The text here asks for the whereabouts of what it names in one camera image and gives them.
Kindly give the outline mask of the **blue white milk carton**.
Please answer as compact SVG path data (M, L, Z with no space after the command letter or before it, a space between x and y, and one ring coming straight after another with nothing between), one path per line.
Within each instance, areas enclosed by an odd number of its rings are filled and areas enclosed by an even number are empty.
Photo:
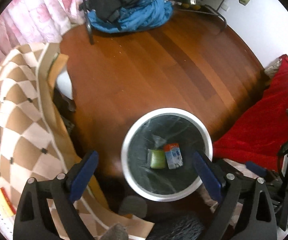
M179 148L179 144L172 143L164 145L164 153L167 161L168 168L170 170L183 166L183 158Z

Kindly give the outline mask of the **green cardboard box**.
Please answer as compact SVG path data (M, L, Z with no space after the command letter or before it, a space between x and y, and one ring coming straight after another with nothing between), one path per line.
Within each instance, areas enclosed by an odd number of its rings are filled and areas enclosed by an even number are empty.
M166 168L166 158L163 150L148 149L147 153L148 166L153 169Z

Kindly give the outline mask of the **yellow box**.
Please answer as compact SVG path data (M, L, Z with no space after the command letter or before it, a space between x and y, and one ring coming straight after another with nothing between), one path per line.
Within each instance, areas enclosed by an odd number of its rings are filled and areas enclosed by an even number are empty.
M16 214L16 210L3 187L0 188L0 211L5 217L12 217Z

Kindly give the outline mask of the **white round trash bin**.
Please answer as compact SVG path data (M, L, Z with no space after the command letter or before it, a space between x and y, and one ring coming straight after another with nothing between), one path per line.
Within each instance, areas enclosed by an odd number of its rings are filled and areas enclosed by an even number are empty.
M156 109L127 132L121 148L123 174L143 198L156 202L183 199L202 184L193 165L195 153L213 157L205 125L183 109Z

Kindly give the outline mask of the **checkered tablecloth with text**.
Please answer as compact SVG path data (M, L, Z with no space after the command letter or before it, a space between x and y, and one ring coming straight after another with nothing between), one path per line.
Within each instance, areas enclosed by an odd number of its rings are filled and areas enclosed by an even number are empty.
M36 43L17 46L0 63L0 187L15 209L30 177L54 179L80 161L52 100L54 76L67 60L58 43ZM154 225L109 211L95 176L73 206L95 239L118 223L129 239L146 239ZM0 232L6 239L13 239L14 221L15 215L7 218L0 205Z

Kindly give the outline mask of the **red blanket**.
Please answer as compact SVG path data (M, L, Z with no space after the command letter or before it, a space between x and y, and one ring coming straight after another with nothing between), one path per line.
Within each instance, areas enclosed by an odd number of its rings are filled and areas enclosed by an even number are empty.
M262 98L250 107L219 140L213 143L215 158L253 163L277 170L278 152L288 141L288 55Z

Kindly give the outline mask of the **pink floral curtain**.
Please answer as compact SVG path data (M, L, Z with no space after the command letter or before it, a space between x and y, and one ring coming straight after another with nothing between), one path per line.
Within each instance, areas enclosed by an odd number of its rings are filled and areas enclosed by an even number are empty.
M84 23L82 0L12 0L0 15L0 61L17 45L59 43Z

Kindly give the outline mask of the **blue and black clothes pile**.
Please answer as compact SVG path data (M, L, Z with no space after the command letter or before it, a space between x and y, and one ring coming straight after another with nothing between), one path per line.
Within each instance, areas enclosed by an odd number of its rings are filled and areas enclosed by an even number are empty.
M173 15L168 0L85 0L78 9L93 28L109 34L157 28Z

